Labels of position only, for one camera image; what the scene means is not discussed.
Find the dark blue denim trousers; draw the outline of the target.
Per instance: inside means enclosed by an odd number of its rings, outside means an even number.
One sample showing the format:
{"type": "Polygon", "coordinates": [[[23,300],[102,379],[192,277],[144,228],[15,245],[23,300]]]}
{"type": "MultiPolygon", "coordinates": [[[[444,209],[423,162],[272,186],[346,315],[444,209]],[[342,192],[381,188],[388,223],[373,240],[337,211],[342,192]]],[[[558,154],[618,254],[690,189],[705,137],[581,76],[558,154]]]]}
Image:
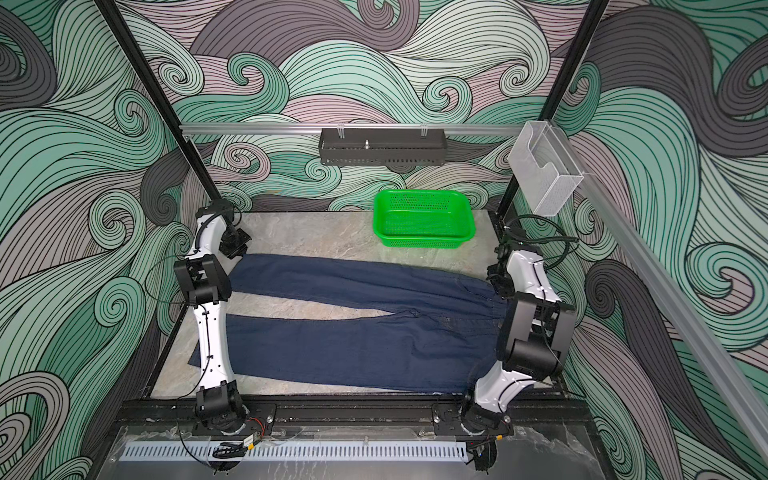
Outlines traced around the dark blue denim trousers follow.
{"type": "Polygon", "coordinates": [[[392,263],[253,254],[234,291],[362,309],[351,319],[226,316],[240,375],[419,393],[459,393],[490,368],[506,302],[486,281],[392,263]]]}

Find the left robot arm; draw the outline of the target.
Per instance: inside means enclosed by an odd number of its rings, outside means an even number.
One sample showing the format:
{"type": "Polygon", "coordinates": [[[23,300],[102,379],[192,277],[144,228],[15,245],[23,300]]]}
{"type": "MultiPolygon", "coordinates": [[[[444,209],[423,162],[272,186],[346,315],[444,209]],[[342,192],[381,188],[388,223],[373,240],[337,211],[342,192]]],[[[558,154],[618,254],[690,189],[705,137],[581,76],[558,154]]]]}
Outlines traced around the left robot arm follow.
{"type": "Polygon", "coordinates": [[[200,374],[192,389],[195,416],[204,428],[224,435],[241,432],[247,415],[229,358],[226,310],[232,286],[219,259],[245,251],[247,238],[239,236],[234,217],[235,206],[228,200],[213,200],[200,208],[192,246],[173,267],[198,334],[200,374]]]}

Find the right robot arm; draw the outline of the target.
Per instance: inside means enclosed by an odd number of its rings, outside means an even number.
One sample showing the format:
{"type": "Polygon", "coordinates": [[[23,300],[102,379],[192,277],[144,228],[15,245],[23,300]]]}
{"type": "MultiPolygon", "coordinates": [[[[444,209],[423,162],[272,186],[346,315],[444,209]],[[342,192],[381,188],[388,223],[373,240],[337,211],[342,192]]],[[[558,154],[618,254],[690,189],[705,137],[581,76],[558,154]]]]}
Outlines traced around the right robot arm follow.
{"type": "Polygon", "coordinates": [[[495,361],[466,392],[459,411],[460,424],[471,436],[497,428],[519,394],[562,372],[576,326],[575,307],[552,286],[541,247],[563,244],[563,251],[554,257],[558,266],[578,247],[579,239],[550,218],[520,214],[513,219],[540,222],[555,234],[530,239],[521,229],[503,229],[497,262],[487,269],[487,280],[506,301],[495,361]]]}

